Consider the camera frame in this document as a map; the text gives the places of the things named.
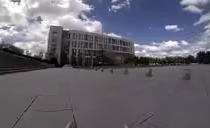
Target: office building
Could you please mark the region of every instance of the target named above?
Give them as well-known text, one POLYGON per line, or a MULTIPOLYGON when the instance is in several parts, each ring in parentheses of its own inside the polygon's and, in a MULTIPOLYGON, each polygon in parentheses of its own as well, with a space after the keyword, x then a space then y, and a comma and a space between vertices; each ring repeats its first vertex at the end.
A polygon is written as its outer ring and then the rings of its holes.
POLYGON ((124 64, 134 56, 134 43, 105 34, 63 30, 51 26, 48 37, 48 57, 59 64, 92 66, 96 64, 124 64))

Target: concrete pavement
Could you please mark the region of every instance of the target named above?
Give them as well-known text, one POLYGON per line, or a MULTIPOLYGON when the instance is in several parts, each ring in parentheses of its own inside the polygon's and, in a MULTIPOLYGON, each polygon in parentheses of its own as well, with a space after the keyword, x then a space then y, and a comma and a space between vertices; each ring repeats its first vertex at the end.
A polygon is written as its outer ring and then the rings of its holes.
POLYGON ((210 128, 210 66, 104 70, 45 69, 0 76, 0 128, 210 128), (183 80, 190 68, 191 80, 183 80))

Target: pavement line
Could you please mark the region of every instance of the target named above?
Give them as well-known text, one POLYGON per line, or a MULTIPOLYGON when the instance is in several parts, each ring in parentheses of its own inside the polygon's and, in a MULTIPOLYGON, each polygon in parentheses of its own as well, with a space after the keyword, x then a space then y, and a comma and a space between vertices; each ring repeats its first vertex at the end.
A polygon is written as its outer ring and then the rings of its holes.
POLYGON ((38 112, 61 112, 61 111, 68 111, 68 110, 72 110, 71 108, 67 108, 67 109, 56 109, 56 110, 36 110, 38 112))
POLYGON ((15 126, 17 125, 17 123, 20 121, 20 119, 23 117, 24 113, 28 111, 28 109, 32 106, 32 104, 35 102, 35 100, 39 97, 40 95, 37 95, 34 97, 34 99, 30 102, 30 104, 28 105, 28 107, 22 112, 22 114, 19 116, 19 118, 16 120, 16 122, 14 123, 14 125, 12 126, 12 128, 15 128, 15 126))

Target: blue sky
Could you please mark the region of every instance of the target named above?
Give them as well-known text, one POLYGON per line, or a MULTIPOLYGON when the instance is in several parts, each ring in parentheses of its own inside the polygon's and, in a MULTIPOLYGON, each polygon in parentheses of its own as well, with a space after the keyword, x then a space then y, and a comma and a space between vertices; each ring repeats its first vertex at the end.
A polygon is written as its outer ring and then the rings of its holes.
POLYGON ((129 39, 137 56, 210 51, 210 0, 13 1, 0 0, 0 42, 33 53, 46 52, 50 25, 129 39))
POLYGON ((103 24, 105 32, 114 32, 137 43, 163 40, 187 40, 203 31, 193 24, 198 14, 182 10, 179 0, 132 0, 130 8, 110 12, 110 0, 86 0, 95 7, 92 15, 103 24), (166 25, 178 25, 183 31, 166 31, 166 25))

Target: bollard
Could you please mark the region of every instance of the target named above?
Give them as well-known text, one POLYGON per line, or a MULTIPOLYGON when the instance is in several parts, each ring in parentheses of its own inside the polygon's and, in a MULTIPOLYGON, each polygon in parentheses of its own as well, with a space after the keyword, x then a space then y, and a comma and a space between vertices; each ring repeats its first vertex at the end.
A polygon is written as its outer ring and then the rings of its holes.
POLYGON ((191 79, 191 70, 186 69, 183 74, 183 80, 190 80, 191 79))
POLYGON ((153 76, 153 75, 152 75, 152 69, 149 69, 145 75, 146 75, 147 77, 152 77, 152 76, 153 76))
POLYGON ((128 74, 128 69, 127 69, 127 68, 124 69, 123 74, 124 74, 124 75, 127 75, 127 74, 128 74))
POLYGON ((112 68, 110 68, 110 72, 111 72, 111 73, 114 73, 114 70, 113 70, 112 68))

